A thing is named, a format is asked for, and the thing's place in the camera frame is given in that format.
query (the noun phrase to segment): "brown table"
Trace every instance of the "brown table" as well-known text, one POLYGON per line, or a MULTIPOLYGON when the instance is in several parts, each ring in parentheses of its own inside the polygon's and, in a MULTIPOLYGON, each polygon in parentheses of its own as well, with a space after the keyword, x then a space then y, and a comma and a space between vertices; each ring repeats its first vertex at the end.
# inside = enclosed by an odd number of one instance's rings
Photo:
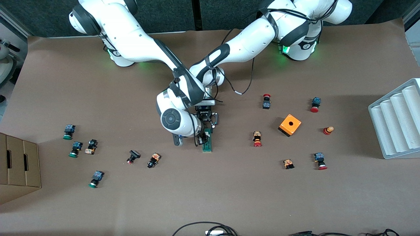
MULTIPOLYGON (((226 31, 161 34, 187 65, 215 48, 226 31)), ((213 153, 192 140, 175 147, 161 127, 155 97, 172 79, 154 63, 119 68, 97 38, 31 37, 29 54, 0 132, 39 143, 42 189, 0 206, 2 235, 171 235, 183 224, 212 220, 241 235, 298 231, 420 230, 420 159, 384 160, 367 106, 420 68, 401 20, 379 25, 326 27, 310 59, 295 62, 270 45, 255 60, 251 89, 239 96, 220 88, 220 125, 213 153), (272 108, 261 108, 262 95, 272 108), (319 113, 309 112, 313 97, 319 113), (277 130, 287 114, 302 121, 296 134, 277 130), (98 139, 94 156, 68 157, 73 141, 98 139), (330 136, 321 129, 334 126, 330 136), (262 132, 261 148, 252 133, 262 132), (125 162, 131 149, 142 157, 125 162), (146 167, 154 152, 162 155, 146 167), (312 154, 323 152, 328 170, 312 154), (284 170, 282 161, 296 166, 284 170), (98 189, 88 183, 105 172, 98 189)), ((250 62, 222 65, 238 91, 250 62)), ((191 226, 180 235, 203 235, 191 226)))

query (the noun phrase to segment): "orange cube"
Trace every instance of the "orange cube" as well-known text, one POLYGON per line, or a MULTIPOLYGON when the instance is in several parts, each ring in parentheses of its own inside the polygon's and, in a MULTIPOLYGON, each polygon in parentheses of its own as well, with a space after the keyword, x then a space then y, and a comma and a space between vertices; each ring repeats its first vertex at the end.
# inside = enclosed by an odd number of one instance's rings
POLYGON ((288 114, 286 119, 284 119, 284 121, 278 127, 278 130, 283 132, 286 136, 290 137, 296 132, 297 128, 300 126, 301 123, 302 122, 300 122, 294 116, 288 114))

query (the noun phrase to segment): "red cap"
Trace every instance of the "red cap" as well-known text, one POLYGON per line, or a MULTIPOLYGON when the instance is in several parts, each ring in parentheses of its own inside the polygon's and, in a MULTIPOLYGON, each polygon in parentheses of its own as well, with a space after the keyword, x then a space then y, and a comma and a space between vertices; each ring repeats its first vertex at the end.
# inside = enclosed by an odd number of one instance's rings
POLYGON ((324 132, 324 134, 325 134, 325 135, 330 135, 330 134, 331 134, 331 133, 328 133, 328 132, 327 132, 327 128, 325 128, 325 129, 323 130, 323 132, 324 132))

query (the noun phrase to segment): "wooden box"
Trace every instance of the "wooden box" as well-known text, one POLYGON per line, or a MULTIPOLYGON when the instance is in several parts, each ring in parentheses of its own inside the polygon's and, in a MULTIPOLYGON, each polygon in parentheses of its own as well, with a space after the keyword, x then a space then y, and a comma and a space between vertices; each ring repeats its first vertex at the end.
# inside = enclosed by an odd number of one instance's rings
POLYGON ((37 144, 0 133, 0 204, 40 188, 37 144))

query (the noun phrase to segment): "dark fabric wall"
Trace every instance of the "dark fabric wall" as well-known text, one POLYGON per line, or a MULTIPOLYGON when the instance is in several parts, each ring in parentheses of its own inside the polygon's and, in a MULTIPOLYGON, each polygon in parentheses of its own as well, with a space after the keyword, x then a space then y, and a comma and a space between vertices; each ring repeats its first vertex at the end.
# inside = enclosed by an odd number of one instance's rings
MULTIPOLYGON (((77 0, 0 0, 35 36, 81 36, 68 22, 77 0)), ((191 0, 138 0, 135 15, 146 33, 194 30, 191 0)))
MULTIPOLYGON (((195 30, 192 2, 199 3, 203 30, 231 29, 262 0, 137 0, 135 15, 147 33, 195 30)), ((350 0, 353 11, 342 25, 381 23, 399 18, 415 0, 350 0)), ((0 0, 35 36, 82 35, 68 22, 77 0, 0 0)), ((256 17, 252 14, 237 28, 243 29, 256 17)))

